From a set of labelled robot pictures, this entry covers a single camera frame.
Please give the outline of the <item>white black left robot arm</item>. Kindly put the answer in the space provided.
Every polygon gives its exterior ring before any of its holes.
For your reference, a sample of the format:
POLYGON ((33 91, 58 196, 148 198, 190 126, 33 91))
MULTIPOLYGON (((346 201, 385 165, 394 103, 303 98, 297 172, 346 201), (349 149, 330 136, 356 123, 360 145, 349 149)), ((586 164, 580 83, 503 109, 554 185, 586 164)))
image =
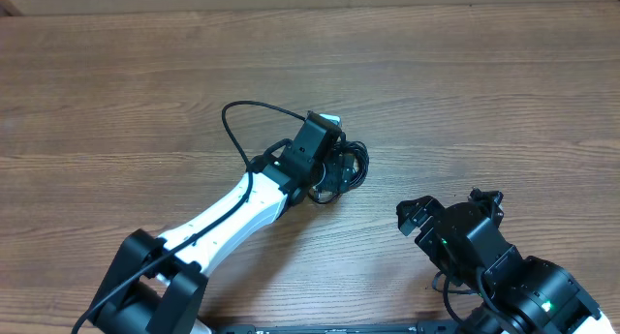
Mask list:
POLYGON ((157 237, 142 229, 121 244, 78 332, 91 322, 104 333, 207 333, 198 319, 212 272, 245 239, 285 211, 327 191, 333 199, 363 182, 369 159, 345 141, 327 149, 277 143, 246 164, 236 186, 189 222, 157 237))

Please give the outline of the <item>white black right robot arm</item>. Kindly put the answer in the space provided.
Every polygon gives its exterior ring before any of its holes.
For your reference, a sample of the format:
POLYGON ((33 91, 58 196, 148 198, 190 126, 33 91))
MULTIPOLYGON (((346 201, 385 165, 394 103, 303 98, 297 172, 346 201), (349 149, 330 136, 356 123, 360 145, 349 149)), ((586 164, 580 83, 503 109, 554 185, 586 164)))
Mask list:
POLYGON ((433 196, 396 206, 398 228, 414 233, 437 267, 442 294, 458 333, 611 333, 600 305, 561 266, 523 257, 500 231, 503 193, 472 190, 445 207, 433 196))

